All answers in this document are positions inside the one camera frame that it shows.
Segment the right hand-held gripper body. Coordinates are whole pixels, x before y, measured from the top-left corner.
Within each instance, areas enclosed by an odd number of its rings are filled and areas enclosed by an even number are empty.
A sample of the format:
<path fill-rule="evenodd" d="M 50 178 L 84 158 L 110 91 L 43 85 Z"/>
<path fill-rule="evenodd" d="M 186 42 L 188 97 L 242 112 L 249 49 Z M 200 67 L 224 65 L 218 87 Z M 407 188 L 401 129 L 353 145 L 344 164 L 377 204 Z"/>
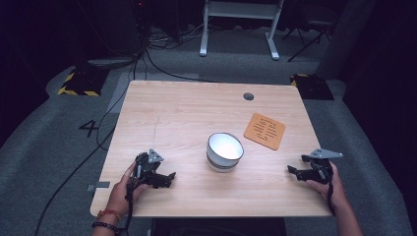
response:
<path fill-rule="evenodd" d="M 343 154 L 324 148 L 317 148 L 309 154 L 312 168 L 319 174 L 317 182 L 326 184 L 333 175 L 332 167 L 329 163 L 331 158 L 341 158 Z"/>

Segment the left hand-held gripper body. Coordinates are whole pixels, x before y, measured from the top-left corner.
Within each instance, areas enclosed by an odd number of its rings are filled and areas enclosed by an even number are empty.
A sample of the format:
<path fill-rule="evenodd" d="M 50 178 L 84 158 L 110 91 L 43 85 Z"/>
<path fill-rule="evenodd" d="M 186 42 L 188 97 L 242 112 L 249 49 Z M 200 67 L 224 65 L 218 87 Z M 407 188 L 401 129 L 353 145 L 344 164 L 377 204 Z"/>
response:
<path fill-rule="evenodd" d="M 149 152 L 140 153 L 135 159 L 135 169 L 131 177 L 131 184 L 134 188 L 138 188 L 142 184 L 151 185 L 155 181 L 163 181 L 159 178 L 160 174 L 156 173 L 156 169 L 164 160 L 152 148 Z"/>

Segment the white bowl with dark stripe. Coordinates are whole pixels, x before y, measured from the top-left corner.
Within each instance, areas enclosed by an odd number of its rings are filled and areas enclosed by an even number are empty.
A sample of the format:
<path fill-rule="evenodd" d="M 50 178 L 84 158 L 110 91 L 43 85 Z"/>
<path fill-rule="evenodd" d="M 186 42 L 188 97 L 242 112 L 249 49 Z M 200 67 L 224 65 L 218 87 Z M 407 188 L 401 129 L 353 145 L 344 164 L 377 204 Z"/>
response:
<path fill-rule="evenodd" d="M 217 172 L 231 171 L 244 155 L 241 142 L 229 133 L 214 133 L 207 142 L 209 166 Z"/>

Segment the person's right hand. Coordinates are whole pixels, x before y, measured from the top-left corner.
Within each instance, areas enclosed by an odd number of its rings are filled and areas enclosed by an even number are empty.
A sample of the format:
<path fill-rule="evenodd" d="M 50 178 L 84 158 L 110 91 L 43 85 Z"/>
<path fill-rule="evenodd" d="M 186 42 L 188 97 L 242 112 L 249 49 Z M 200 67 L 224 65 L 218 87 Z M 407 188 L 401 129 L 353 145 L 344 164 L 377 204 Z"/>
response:
<path fill-rule="evenodd" d="M 337 167 L 332 162 L 330 165 L 333 171 L 333 176 L 330 183 L 321 184 L 313 180 L 307 180 L 306 184 L 308 187 L 318 192 L 333 209 L 333 202 L 347 200 L 347 197 L 345 195 L 345 189 L 340 179 Z"/>

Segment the person's left hand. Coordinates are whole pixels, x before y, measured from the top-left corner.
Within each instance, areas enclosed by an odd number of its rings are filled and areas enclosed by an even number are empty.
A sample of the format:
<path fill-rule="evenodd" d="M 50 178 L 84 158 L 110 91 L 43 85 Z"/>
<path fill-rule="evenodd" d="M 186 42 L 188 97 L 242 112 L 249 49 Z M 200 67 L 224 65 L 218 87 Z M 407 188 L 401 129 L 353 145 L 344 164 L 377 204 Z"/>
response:
<path fill-rule="evenodd" d="M 129 202 L 126 200 L 127 185 L 130 176 L 135 169 L 135 163 L 132 163 L 122 175 L 120 181 L 113 186 L 109 200 L 105 209 L 111 209 L 118 212 L 121 216 L 129 211 Z"/>

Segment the orange square coaster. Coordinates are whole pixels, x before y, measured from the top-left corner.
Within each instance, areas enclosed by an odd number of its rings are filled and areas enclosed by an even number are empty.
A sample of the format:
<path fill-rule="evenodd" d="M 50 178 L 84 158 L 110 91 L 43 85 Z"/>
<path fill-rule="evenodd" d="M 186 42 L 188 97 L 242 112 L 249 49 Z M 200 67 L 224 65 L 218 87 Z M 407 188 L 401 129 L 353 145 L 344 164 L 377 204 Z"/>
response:
<path fill-rule="evenodd" d="M 278 150 L 286 126 L 260 113 L 254 113 L 244 132 L 244 137 L 266 148 Z"/>

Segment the grey floor tape piece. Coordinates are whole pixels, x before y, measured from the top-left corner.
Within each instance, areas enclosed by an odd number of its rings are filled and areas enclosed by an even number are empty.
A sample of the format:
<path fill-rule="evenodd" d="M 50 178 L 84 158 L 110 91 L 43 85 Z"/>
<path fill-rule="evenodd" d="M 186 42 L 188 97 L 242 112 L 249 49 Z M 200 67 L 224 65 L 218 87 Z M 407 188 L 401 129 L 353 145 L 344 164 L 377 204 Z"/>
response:
<path fill-rule="evenodd" d="M 87 185 L 87 191 L 88 192 L 94 192 L 98 188 L 104 188 L 107 189 L 110 186 L 110 182 L 96 182 L 95 184 L 88 184 Z"/>

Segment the grey flat stand base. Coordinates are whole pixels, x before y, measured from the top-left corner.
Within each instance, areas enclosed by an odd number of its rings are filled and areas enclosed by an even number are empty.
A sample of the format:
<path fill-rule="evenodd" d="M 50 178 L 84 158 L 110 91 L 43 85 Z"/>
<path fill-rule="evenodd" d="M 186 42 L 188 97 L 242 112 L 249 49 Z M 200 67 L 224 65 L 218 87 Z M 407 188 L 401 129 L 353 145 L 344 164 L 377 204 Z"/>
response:
<path fill-rule="evenodd" d="M 123 68 L 133 64 L 137 60 L 136 57 L 109 57 L 88 60 L 91 67 L 104 70 L 113 70 Z"/>

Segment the grey curtain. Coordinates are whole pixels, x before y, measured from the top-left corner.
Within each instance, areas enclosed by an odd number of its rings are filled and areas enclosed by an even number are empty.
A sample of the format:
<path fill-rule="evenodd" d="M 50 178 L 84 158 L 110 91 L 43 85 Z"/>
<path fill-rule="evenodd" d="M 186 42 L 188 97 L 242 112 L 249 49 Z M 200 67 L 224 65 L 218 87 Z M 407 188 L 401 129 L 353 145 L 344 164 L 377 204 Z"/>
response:
<path fill-rule="evenodd" d="M 336 79 L 372 15 L 377 0 L 349 0 L 316 70 L 325 80 Z"/>

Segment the black yellow striped base plate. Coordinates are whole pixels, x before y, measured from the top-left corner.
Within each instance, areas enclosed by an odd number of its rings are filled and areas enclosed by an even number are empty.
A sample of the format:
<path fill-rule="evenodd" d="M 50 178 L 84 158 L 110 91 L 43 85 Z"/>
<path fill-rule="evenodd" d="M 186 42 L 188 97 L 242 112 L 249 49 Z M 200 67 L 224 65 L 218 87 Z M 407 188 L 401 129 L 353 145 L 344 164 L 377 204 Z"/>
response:
<path fill-rule="evenodd" d="M 333 100 L 327 82 L 316 75 L 294 74 L 290 84 L 298 88 L 303 99 Z"/>
<path fill-rule="evenodd" d="M 58 94 L 101 96 L 109 70 L 92 69 L 81 71 L 73 69 L 66 77 Z"/>

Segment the white metal desk frame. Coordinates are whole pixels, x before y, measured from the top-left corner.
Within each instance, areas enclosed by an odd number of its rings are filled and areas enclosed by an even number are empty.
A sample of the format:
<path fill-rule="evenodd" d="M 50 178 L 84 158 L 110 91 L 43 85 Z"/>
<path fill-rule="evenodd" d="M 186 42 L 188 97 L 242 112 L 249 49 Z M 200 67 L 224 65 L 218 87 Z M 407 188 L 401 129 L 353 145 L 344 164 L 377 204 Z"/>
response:
<path fill-rule="evenodd" d="M 202 57 L 208 55 L 210 17 L 271 20 L 271 27 L 270 30 L 265 33 L 265 38 L 271 58 L 273 60 L 278 60 L 280 56 L 274 44 L 273 37 L 280 18 L 283 3 L 284 0 L 277 0 L 275 4 L 206 0 L 203 16 L 204 28 L 199 54 Z"/>

